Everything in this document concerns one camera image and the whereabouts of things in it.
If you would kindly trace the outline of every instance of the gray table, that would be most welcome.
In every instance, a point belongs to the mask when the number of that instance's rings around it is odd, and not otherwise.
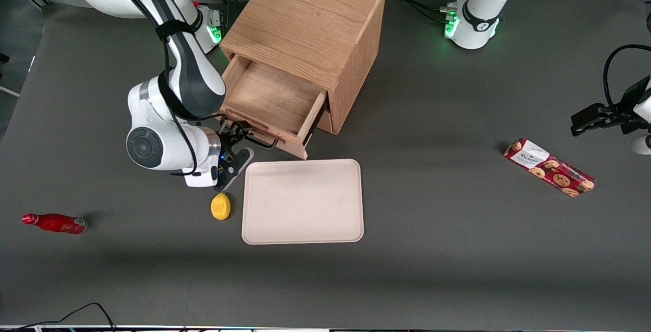
[[[363,239],[255,247],[240,237],[244,177],[229,191],[234,216],[219,222],[212,189],[127,156],[127,91],[162,66],[151,26],[47,10],[0,149],[0,323],[99,301],[120,324],[649,330],[651,158],[618,129],[569,128],[604,100],[609,52],[651,42],[642,0],[510,0],[504,13],[494,40],[463,51],[388,1],[342,133],[308,147],[313,160],[360,162]],[[649,59],[614,61],[617,100]],[[595,190],[569,198],[503,159],[497,148],[521,136],[596,177]],[[25,212],[91,227],[49,234],[22,225]],[[70,323],[104,322],[84,311]]]

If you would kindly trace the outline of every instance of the red water bottle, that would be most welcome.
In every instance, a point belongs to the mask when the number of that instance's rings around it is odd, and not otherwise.
[[[88,226],[88,223],[86,223],[86,220],[84,219],[73,218],[61,214],[25,214],[22,220],[25,224],[36,225],[48,232],[68,234],[81,234]]]

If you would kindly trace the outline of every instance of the wooden cabinet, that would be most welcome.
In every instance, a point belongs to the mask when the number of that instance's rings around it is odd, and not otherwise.
[[[221,42],[221,111],[307,158],[314,126],[341,130],[377,56],[383,11],[384,0],[250,0]]]

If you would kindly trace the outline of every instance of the red cookie box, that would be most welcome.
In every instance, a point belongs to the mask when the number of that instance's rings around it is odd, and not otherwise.
[[[504,156],[569,197],[577,197],[595,188],[593,177],[559,160],[523,137],[511,144]]]

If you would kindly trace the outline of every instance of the plastic tray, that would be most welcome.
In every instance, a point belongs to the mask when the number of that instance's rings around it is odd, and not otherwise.
[[[355,160],[249,165],[242,239],[247,244],[356,242],[364,234]]]

